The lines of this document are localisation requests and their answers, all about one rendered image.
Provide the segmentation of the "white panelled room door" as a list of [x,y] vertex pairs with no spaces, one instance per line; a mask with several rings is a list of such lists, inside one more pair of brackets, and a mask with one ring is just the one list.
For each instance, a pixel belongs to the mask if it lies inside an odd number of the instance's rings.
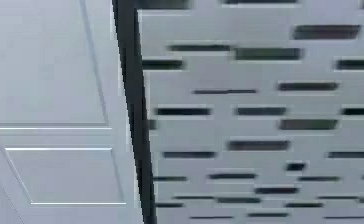
[[112,0],[0,0],[0,224],[144,224]]

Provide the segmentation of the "white slotted screen panel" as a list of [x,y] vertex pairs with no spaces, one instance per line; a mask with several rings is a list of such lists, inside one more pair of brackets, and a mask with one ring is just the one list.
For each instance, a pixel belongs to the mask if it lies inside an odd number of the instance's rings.
[[157,224],[364,224],[364,0],[137,0]]

